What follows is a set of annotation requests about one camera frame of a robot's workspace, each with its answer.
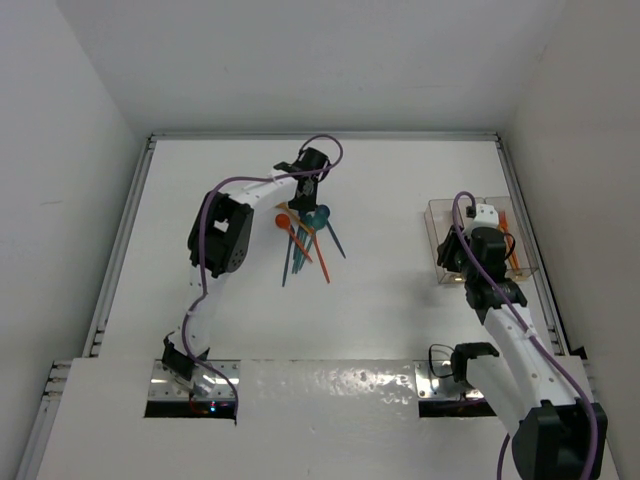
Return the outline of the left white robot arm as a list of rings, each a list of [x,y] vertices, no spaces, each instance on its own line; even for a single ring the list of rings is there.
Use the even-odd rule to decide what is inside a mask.
[[[275,164],[262,177],[233,176],[207,192],[187,239],[194,298],[180,324],[164,338],[162,365],[192,390],[201,377],[227,378],[207,361],[214,310],[229,276],[244,263],[256,217],[287,203],[316,205],[318,184],[336,164],[310,146],[291,163]]]

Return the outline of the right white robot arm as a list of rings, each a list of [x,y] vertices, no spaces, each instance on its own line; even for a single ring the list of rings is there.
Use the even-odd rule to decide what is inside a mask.
[[[451,366],[505,426],[500,453],[522,479],[599,478],[607,415],[542,344],[526,296],[506,275],[503,233],[451,226],[437,252],[438,265],[462,274],[466,301],[492,337],[456,345]]]

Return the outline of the orange fork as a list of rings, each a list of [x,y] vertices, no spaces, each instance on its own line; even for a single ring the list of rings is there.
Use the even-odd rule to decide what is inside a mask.
[[[499,211],[498,216],[499,216],[499,228],[505,237],[506,245],[507,245],[506,260],[509,261],[509,264],[513,270],[519,270],[520,264],[516,254],[516,239],[509,230],[506,212]]]

